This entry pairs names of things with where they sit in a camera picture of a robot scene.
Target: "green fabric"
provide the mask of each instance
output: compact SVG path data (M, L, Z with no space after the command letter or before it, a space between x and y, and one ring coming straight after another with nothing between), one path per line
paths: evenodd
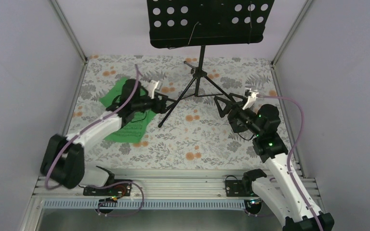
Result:
M113 102L113 99L118 95L121 95L122 86L124 85L127 78L121 78L116 82L116 85L105 95L103 98L100 98L100 102L104 107L109 107ZM144 90L140 90L141 95L145 95ZM108 135L105 140L114 141L120 143L139 143L141 138L145 134L145 130L149 122L154 118L156 114L148 110L145 113L137 112L134 115L134 119L122 129L111 133Z

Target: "music stand tripod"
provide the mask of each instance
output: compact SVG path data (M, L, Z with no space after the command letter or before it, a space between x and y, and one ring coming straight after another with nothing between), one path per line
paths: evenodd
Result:
M175 49L201 46L198 67L184 61L192 69L192 79L178 99L168 106L170 110L158 124L159 128L179 101L188 97L224 95L235 101L203 71L205 46L261 42L273 3L274 0L147 0L149 36L153 47ZM201 78L221 93L199 95ZM185 96L194 82L195 92Z

